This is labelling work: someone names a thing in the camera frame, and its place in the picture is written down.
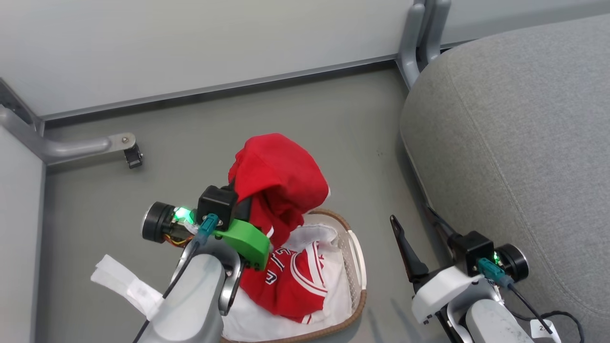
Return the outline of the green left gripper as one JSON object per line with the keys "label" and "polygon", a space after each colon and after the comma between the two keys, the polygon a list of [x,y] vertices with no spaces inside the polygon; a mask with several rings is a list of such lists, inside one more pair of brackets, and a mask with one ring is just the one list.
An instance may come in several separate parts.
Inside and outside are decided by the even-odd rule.
{"label": "green left gripper", "polygon": [[215,230],[213,236],[219,237],[233,248],[248,267],[255,271],[266,268],[272,250],[270,239],[250,222],[252,197],[237,200],[234,206],[234,220],[227,230]]}

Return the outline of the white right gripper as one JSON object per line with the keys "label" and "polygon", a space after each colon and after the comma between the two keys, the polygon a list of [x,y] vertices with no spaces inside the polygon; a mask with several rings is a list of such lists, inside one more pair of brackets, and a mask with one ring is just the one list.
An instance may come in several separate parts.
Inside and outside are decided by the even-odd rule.
{"label": "white right gripper", "polygon": [[[460,237],[460,234],[429,205],[424,206],[424,214],[447,247],[453,248],[453,241]],[[390,225],[407,277],[414,287],[415,295],[411,308],[416,322],[427,322],[429,317],[455,298],[458,305],[462,306],[488,297],[488,283],[482,275],[471,277],[455,266],[430,273],[427,265],[420,261],[405,238],[405,230],[394,215],[390,216]]]}

